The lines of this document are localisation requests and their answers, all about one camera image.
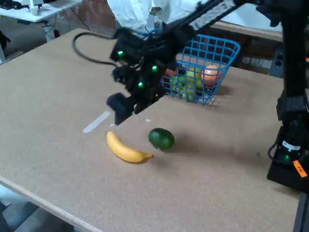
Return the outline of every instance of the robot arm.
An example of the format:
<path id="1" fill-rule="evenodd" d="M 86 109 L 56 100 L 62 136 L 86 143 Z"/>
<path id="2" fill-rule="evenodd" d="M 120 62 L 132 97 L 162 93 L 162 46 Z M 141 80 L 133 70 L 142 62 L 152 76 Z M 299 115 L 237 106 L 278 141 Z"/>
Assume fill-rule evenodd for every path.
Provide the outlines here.
<path id="1" fill-rule="evenodd" d="M 177 68 L 176 55 L 186 43 L 245 3 L 256 4 L 272 25 L 281 22 L 283 27 L 284 89 L 277 104 L 282 126 L 268 151 L 272 164 L 267 178 L 309 193 L 309 103 L 305 92 L 308 0 L 209 0 L 199 3 L 188 16 L 168 24 L 159 34 L 142 35 L 128 28 L 118 29 L 110 58 L 122 66 L 114 69 L 113 77 L 125 85 L 130 97 L 116 93 L 108 98 L 107 104 L 115 111 L 118 125 L 133 112 L 138 114 L 159 100 L 165 94 L 160 83 L 162 75 L 166 69 Z"/>

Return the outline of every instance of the white label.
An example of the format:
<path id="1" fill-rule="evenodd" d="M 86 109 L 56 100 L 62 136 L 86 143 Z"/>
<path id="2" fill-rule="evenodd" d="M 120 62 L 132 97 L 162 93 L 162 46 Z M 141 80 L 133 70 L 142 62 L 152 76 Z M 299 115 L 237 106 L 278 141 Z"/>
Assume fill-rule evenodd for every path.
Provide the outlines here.
<path id="1" fill-rule="evenodd" d="M 294 146 L 294 145 L 288 144 L 286 141 L 283 141 L 282 145 L 285 146 L 287 149 L 290 149 L 290 150 L 293 150 L 293 151 L 299 151 L 300 150 L 300 146 Z"/>
<path id="2" fill-rule="evenodd" d="M 92 123 L 90 123 L 84 130 L 84 133 L 91 132 L 94 128 L 96 128 L 101 122 L 103 122 L 105 119 L 108 118 L 108 116 L 111 115 L 110 112 L 107 110 L 104 111 L 99 117 L 97 117 L 96 120 L 94 120 Z"/>
<path id="3" fill-rule="evenodd" d="M 194 30 L 198 30 L 208 24 L 210 21 L 215 19 L 216 17 L 222 15 L 227 12 L 232 7 L 236 6 L 233 0 L 224 0 L 218 5 L 214 6 L 212 9 L 207 11 L 205 14 L 202 14 L 199 18 L 195 19 L 190 23 L 190 26 L 193 27 Z"/>

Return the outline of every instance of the cork table surface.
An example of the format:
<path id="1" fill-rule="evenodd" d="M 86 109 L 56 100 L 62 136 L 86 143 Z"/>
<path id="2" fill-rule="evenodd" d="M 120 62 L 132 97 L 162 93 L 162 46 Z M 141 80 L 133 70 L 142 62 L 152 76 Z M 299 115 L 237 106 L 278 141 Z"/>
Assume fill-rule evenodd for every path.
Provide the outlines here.
<path id="1" fill-rule="evenodd" d="M 280 79 L 230 68 L 211 106 L 166 96 L 110 127 L 106 99 L 124 88 L 112 67 L 74 54 L 78 32 L 0 66 L 1 184 L 86 232 L 292 231 L 298 193 L 266 179 Z M 78 46 L 106 60 L 113 43 Z M 156 127 L 176 136 L 169 152 L 148 142 Z M 154 157 L 123 162 L 106 144 L 110 130 Z"/>

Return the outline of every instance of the yellow banana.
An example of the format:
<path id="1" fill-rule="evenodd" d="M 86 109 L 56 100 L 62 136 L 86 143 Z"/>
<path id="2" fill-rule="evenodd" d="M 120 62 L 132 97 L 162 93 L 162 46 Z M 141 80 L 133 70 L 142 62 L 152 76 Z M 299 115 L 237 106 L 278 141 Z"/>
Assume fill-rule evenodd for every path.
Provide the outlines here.
<path id="1" fill-rule="evenodd" d="M 106 140 L 110 149 L 116 154 L 116 156 L 123 159 L 124 161 L 137 163 L 143 161 L 145 158 L 154 156 L 150 152 L 144 153 L 126 146 L 112 131 L 107 132 Z"/>

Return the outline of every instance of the black cable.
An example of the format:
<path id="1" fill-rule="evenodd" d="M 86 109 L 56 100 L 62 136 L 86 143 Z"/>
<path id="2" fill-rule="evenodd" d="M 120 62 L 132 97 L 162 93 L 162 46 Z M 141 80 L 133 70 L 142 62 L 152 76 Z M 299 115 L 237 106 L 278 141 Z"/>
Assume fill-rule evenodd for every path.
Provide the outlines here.
<path id="1" fill-rule="evenodd" d="M 84 36 L 84 35 L 90 35 L 90 36 L 95 36 L 95 37 L 99 37 L 99 38 L 103 38 L 103 39 L 109 39 L 111 40 L 112 37 L 106 36 L 106 35 L 100 35 L 100 34 L 95 34 L 92 32 L 82 32 L 79 33 L 77 35 L 74 36 L 73 41 L 72 41 L 72 45 L 73 45 L 73 49 L 74 51 L 82 58 L 89 60 L 91 62 L 94 63 L 98 63 L 98 64 L 106 64 L 106 65 L 113 65 L 114 67 L 118 68 L 118 66 L 115 63 L 109 62 L 109 61 L 103 61 L 103 60 L 98 60 L 98 59 L 93 59 L 91 57 L 86 56 L 85 54 L 83 54 L 76 46 L 76 41 L 79 37 Z"/>
<path id="2" fill-rule="evenodd" d="M 79 18 L 79 20 L 85 25 L 85 27 L 90 30 L 90 28 L 88 27 L 88 25 L 79 17 L 79 15 L 71 8 L 71 10 L 74 12 L 74 14 Z"/>

